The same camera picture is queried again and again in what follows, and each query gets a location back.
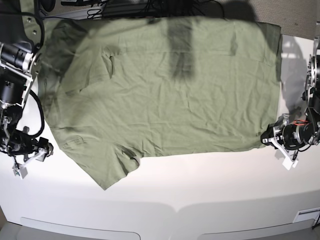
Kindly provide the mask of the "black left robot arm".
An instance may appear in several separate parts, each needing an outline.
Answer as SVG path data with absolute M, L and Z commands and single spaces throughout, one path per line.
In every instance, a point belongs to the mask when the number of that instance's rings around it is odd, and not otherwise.
M 313 42 L 309 57 L 302 100 L 306 103 L 305 119 L 290 120 L 289 114 L 281 115 L 270 123 L 260 141 L 266 146 L 286 151 L 301 152 L 303 147 L 320 143 L 320 37 Z

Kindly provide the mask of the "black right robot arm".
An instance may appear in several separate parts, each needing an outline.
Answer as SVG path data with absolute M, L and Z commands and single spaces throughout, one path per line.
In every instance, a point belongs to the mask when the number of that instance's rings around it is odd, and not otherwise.
M 45 42 L 43 21 L 29 12 L 1 11 L 5 20 L 0 28 L 0 151 L 24 163 L 44 161 L 53 154 L 53 146 L 41 137 L 45 128 L 40 99 L 32 91 L 38 72 L 35 70 Z M 18 130 L 28 97 L 32 97 L 40 115 L 40 129 L 30 135 Z

